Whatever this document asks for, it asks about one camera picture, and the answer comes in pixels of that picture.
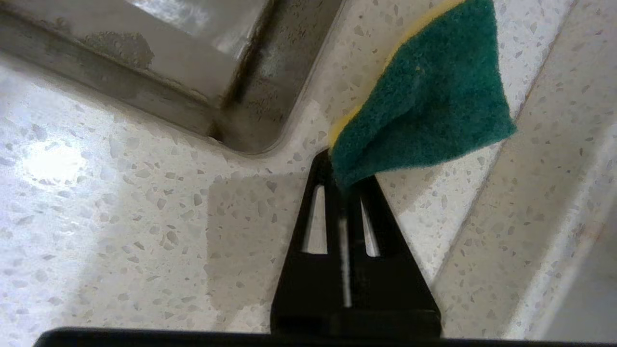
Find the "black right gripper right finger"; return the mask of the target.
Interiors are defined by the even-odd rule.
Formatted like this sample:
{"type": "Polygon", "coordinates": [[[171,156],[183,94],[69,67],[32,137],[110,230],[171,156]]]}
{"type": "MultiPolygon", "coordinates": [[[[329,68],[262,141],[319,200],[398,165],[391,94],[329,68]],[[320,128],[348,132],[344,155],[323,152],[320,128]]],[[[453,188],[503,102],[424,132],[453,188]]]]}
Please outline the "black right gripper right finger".
{"type": "Polygon", "coordinates": [[[375,176],[348,201],[353,325],[364,336],[439,338],[441,313],[375,176]]]}

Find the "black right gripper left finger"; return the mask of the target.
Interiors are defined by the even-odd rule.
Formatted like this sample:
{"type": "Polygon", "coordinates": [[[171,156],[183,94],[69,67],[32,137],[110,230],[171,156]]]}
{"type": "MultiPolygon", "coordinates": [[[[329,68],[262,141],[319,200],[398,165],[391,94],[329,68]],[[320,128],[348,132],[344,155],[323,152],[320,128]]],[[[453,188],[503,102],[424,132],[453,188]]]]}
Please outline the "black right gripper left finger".
{"type": "Polygon", "coordinates": [[[345,308],[342,270],[342,198],[328,151],[311,161],[299,213],[276,286],[269,314],[272,334],[335,336],[345,308]],[[310,233],[317,192],[324,189],[326,253],[310,254],[304,245],[310,233]]]}

